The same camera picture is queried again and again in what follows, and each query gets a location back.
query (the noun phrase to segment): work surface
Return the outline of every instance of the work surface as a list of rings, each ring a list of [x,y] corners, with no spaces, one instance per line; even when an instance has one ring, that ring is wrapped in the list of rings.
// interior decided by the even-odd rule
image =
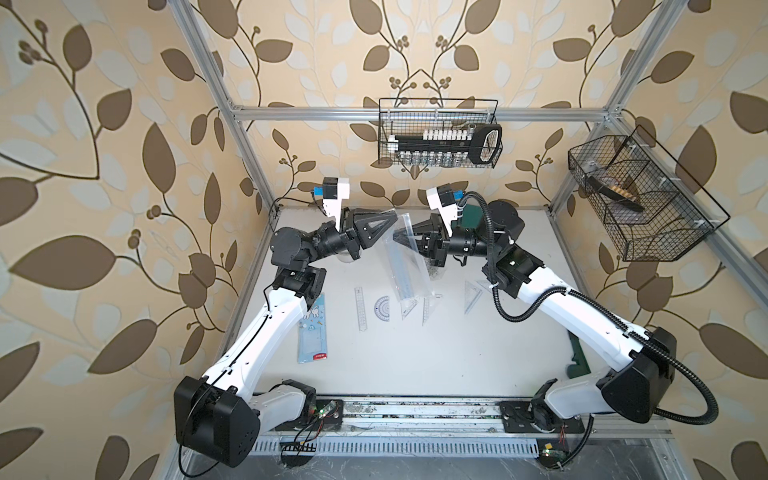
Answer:
[[[411,210],[413,223],[429,210]],[[525,229],[521,247],[542,259],[563,280],[574,285],[563,253],[544,211],[520,210]],[[319,211],[285,209],[278,227],[315,230],[327,221]],[[414,396],[532,396],[547,380],[566,379],[573,349],[568,331],[536,312],[522,323],[508,323],[496,312],[491,294],[483,291],[465,315],[465,281],[478,285],[485,259],[470,258],[466,266],[449,258],[434,290],[441,294],[432,315],[422,322],[422,302],[402,318],[390,281],[384,249],[362,250],[360,260],[343,263],[329,257],[313,263],[325,268],[328,358],[299,364],[299,327],[291,329],[261,376],[257,392],[284,379],[306,383],[323,394]],[[277,268],[267,254],[241,329],[264,304],[262,290]],[[355,287],[361,287],[367,330],[360,331]],[[378,299],[389,296],[390,318],[374,313]],[[505,310],[513,315],[527,304],[502,293]],[[593,371],[604,363],[587,346]]]

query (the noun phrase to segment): metal vent grate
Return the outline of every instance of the metal vent grate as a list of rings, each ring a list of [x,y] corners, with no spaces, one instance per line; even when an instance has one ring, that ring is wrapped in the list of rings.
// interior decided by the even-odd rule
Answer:
[[[253,446],[251,455],[277,455],[280,442],[293,437],[262,437]],[[313,455],[331,457],[409,456],[409,457],[464,457],[464,458],[536,458],[535,439],[397,439],[397,438],[344,438],[325,437],[310,445],[317,448]]]

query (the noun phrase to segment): wallpaper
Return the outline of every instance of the wallpaper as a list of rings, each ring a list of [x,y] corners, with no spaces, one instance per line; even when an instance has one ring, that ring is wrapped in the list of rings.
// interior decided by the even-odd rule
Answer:
[[[766,271],[767,27],[768,4],[760,0],[684,10],[624,111],[732,215],[723,228]]]
[[[448,183],[476,190],[488,201],[540,207],[549,204],[568,171],[566,152],[588,134],[581,122],[504,122],[502,154],[488,169],[375,160],[377,133],[371,124],[254,121],[247,127],[276,197],[287,197],[280,203],[311,203],[323,177],[342,176],[349,177],[345,204],[351,207],[423,207],[427,189]]]
[[[191,0],[230,96],[253,107],[364,97],[602,107],[654,0]]]
[[[164,2],[0,0],[0,50],[0,478],[150,478],[260,193]]]
[[[624,112],[725,206],[733,219],[723,228],[763,266],[767,15],[761,1],[688,2]],[[583,196],[571,197],[558,222],[591,293],[624,318],[672,332],[677,358],[717,397],[714,423],[670,423],[689,471],[702,480],[768,478],[768,315],[706,244],[673,263],[621,261]],[[704,411],[700,394],[680,376],[660,406],[684,415]]]

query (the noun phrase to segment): plastic packaging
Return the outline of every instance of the plastic packaging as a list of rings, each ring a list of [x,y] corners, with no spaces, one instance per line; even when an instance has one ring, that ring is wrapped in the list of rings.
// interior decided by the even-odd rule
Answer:
[[[398,302],[435,295],[426,262],[416,246],[409,214],[398,215],[395,224],[384,233],[382,244]]]

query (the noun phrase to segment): wire mesh basket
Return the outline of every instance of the wire mesh basket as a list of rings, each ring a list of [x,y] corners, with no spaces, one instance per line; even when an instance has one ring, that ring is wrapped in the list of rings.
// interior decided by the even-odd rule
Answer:
[[[680,259],[730,215],[662,145],[675,163],[666,173],[648,153],[647,131],[606,135],[568,151],[568,169],[625,261]],[[685,176],[685,184],[679,176]],[[705,200],[711,210],[697,204]]]
[[[379,99],[379,164],[493,168],[502,153],[496,100]]]

